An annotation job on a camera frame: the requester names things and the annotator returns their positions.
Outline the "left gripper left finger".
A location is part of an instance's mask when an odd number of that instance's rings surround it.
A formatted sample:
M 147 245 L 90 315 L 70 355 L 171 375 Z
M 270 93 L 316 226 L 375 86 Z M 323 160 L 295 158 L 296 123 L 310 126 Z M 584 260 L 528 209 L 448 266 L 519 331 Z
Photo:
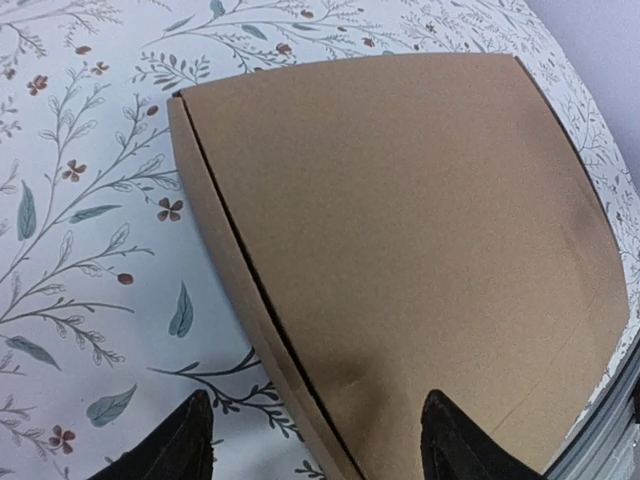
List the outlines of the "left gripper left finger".
M 91 480 L 210 480 L 213 426 L 209 395 L 196 390 L 135 448 Z

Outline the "brown cardboard box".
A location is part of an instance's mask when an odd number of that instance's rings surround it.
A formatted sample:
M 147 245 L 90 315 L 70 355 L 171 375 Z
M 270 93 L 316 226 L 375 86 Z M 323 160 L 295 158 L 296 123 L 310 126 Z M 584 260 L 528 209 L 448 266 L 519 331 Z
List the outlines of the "brown cardboard box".
M 629 307 L 603 205 L 518 58 L 311 63 L 182 89 L 168 116 L 223 288 L 328 478 L 420 478 L 432 390 L 550 463 Z

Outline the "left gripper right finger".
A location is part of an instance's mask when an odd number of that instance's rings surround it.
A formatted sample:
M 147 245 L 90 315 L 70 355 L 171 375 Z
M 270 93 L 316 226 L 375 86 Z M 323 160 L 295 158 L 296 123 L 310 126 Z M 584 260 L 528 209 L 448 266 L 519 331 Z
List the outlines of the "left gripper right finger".
M 426 479 L 527 480 L 543 476 L 511 456 L 444 392 L 432 390 L 421 414 Z

